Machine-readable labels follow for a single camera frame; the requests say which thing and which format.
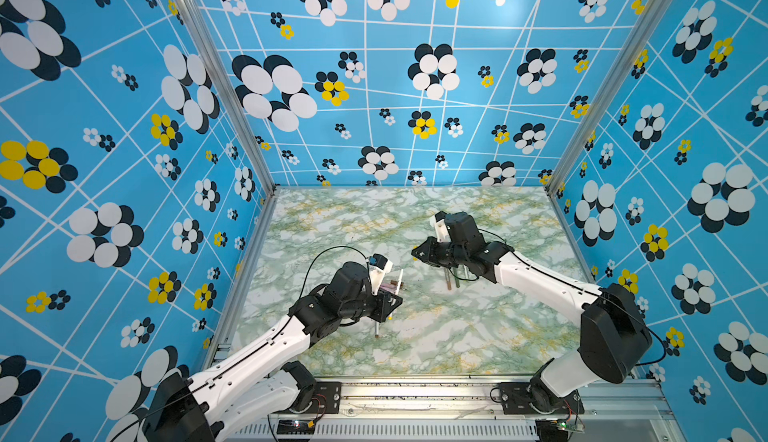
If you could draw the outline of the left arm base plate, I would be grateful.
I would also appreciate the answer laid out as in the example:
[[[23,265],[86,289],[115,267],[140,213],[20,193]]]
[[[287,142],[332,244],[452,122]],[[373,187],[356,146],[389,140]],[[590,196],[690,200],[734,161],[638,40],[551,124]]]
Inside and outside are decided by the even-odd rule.
[[[295,414],[338,414],[342,384],[334,381],[316,382],[299,391],[296,401],[288,408]]]

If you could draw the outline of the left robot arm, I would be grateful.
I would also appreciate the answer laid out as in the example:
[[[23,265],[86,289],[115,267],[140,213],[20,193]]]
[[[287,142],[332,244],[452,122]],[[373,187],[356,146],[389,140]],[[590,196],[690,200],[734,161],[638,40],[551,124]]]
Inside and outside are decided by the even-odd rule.
[[[391,269],[380,254],[344,263],[249,345],[191,376],[173,370],[156,381],[150,408],[131,410],[108,440],[223,441],[257,417],[302,409],[316,380],[297,356],[341,327],[385,322],[403,303],[380,288]]]

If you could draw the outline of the white pen yellow tip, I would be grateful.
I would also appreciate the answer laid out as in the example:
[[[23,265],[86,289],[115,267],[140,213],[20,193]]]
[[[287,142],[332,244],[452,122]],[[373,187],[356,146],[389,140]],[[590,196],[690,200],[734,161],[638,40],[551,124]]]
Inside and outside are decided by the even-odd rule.
[[[404,269],[400,269],[397,283],[394,285],[395,287],[394,295],[399,295],[400,289],[402,287],[403,276],[404,276]]]

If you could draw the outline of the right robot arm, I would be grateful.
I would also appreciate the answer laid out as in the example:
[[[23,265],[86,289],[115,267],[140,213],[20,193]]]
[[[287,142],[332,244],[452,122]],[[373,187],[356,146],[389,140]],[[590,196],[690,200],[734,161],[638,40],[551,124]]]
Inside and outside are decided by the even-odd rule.
[[[464,266],[478,279],[533,297],[580,330],[579,346],[545,363],[530,379],[528,404],[549,414],[596,381],[624,382],[653,345],[635,297],[618,284],[600,287],[567,277],[523,256],[504,241],[486,241],[472,216],[439,212],[435,234],[412,250],[429,266]]]

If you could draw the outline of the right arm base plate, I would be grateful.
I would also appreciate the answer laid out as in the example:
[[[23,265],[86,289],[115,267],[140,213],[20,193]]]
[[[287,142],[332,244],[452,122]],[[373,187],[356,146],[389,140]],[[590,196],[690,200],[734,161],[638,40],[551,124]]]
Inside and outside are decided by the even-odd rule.
[[[490,396],[502,407],[504,415],[565,417],[584,413],[584,405],[577,391],[562,399],[547,394],[535,398],[527,382],[502,382],[491,389]]]

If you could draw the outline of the pink fountain pen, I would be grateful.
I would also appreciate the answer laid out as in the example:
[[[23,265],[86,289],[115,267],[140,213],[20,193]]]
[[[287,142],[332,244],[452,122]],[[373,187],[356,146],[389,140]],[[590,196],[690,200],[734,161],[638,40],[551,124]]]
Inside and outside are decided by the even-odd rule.
[[[391,284],[382,285],[378,288],[378,293],[388,292],[388,293],[394,294],[395,291],[396,291],[396,287],[392,286]]]

